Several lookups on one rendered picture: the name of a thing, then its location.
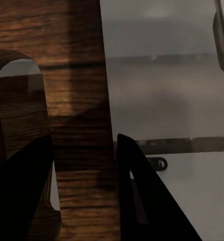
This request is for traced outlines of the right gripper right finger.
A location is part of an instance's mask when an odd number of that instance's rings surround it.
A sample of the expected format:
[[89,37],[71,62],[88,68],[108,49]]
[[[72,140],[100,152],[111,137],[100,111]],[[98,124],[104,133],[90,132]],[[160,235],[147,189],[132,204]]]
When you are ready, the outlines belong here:
[[[136,142],[118,134],[121,241],[202,241]],[[148,220],[137,221],[129,168]]]

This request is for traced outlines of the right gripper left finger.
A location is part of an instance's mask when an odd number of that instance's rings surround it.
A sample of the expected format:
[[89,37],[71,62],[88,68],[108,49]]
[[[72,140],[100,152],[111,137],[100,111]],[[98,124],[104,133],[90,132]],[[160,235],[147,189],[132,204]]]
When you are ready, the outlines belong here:
[[0,165],[0,241],[25,241],[54,161],[51,134]]

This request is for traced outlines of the cutting board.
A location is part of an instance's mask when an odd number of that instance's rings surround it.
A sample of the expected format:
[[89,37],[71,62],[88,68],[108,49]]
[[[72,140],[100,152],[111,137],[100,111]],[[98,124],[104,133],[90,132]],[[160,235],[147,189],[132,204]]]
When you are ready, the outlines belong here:
[[0,71],[19,59],[43,75],[61,212],[25,241],[121,241],[100,0],[0,0]]

